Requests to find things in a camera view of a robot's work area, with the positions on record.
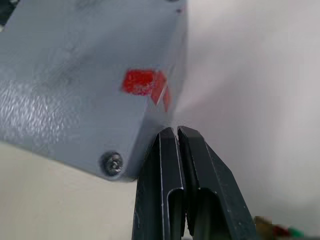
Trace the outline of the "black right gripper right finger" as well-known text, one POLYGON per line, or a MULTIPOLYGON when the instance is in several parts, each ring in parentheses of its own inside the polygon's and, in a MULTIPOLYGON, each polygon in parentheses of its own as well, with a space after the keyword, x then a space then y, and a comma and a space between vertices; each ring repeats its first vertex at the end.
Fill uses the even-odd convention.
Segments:
POLYGON ((197 131, 178 128, 186 217, 194 240, 256 240, 252 215, 231 172, 197 131))

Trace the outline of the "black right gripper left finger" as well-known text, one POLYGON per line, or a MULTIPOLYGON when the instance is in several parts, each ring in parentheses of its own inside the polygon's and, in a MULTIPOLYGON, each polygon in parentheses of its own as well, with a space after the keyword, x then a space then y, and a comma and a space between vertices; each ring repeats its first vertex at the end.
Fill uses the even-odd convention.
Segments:
POLYGON ((178 139, 160 131, 137 179, 133 240, 180 240, 185 232, 185 176, 178 139))

